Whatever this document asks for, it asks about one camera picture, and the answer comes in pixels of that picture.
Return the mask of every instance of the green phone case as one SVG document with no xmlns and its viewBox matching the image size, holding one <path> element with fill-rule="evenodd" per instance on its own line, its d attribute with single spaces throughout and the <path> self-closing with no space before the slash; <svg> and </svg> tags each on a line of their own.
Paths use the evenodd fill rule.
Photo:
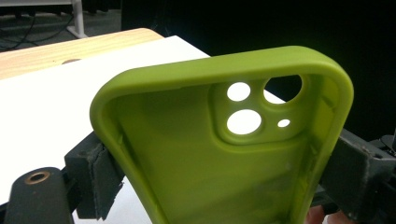
<svg viewBox="0 0 396 224">
<path fill-rule="evenodd" d="M 298 95 L 268 102 L 265 84 L 290 75 Z M 250 94 L 233 101 L 238 82 Z M 153 223 L 303 223 L 352 99 L 336 62 L 284 47 L 123 72 L 96 94 L 91 121 Z M 254 132 L 229 130 L 239 110 L 261 120 Z"/>
</svg>

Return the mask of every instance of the wooden table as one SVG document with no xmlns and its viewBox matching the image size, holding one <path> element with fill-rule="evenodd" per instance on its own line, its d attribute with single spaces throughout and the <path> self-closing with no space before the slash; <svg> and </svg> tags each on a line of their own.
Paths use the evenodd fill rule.
<svg viewBox="0 0 396 224">
<path fill-rule="evenodd" d="M 162 38 L 149 29 L 141 28 L 0 53 L 0 79 Z"/>
</svg>

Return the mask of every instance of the metal leg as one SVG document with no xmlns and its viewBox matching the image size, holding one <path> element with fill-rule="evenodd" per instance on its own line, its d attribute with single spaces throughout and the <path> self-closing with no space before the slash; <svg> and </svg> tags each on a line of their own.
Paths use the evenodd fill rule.
<svg viewBox="0 0 396 224">
<path fill-rule="evenodd" d="M 67 31 L 72 33 L 77 38 L 87 37 L 84 34 L 84 20 L 82 17 L 81 0 L 71 0 L 73 5 L 74 26 L 68 26 Z"/>
</svg>

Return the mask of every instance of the floor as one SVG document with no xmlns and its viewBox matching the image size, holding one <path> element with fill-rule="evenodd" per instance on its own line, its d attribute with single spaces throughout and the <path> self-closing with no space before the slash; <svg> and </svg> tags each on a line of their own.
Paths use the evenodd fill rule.
<svg viewBox="0 0 396 224">
<path fill-rule="evenodd" d="M 120 10 L 84 12 L 84 28 L 87 36 L 105 35 L 120 31 Z M 62 13 L 37 12 L 35 17 L 23 14 L 0 16 L 0 52 L 26 49 L 76 39 L 66 30 L 73 25 L 72 16 Z"/>
</svg>

